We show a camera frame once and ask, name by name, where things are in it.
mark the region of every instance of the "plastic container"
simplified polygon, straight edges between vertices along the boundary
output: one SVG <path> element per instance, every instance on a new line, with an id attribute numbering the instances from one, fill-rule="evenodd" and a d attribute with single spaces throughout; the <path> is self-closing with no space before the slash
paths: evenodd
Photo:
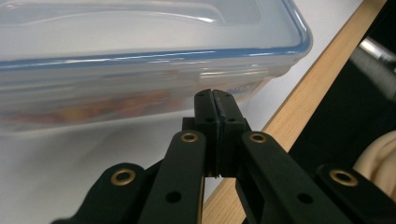
<path id="1" fill-rule="evenodd" d="M 203 89 L 247 99 L 311 45 L 289 0 L 0 1 L 0 130 L 186 109 Z"/>

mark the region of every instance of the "wooden edge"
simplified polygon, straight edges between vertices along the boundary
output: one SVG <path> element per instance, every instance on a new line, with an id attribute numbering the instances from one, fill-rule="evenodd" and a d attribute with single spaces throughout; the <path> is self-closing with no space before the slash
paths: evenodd
<path id="1" fill-rule="evenodd" d="M 262 129 L 271 134 L 285 150 L 290 150 L 386 2 L 387 0 L 365 0 L 361 3 Z M 245 212 L 234 186 L 235 180 L 231 178 L 226 178 L 219 184 L 204 205 L 203 223 L 242 223 Z"/>

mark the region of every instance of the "brass screw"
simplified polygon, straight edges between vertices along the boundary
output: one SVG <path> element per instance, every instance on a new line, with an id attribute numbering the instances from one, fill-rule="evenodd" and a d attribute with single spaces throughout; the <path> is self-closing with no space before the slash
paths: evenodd
<path id="1" fill-rule="evenodd" d="M 183 133 L 181 135 L 181 140 L 188 143 L 195 142 L 198 140 L 198 135 L 195 133 Z"/>
<path id="2" fill-rule="evenodd" d="M 340 169 L 330 170 L 330 177 L 335 182 L 347 187 L 356 187 L 359 184 L 359 181 L 355 176 Z"/>
<path id="3" fill-rule="evenodd" d="M 256 143 L 264 143 L 267 141 L 267 138 L 261 133 L 253 133 L 248 137 L 248 139 Z"/>
<path id="4" fill-rule="evenodd" d="M 117 177 L 123 174 L 127 174 L 128 177 L 119 180 Z M 115 186 L 124 186 L 134 181 L 135 177 L 136 177 L 136 173 L 133 170 L 121 168 L 111 176 L 111 183 Z"/>

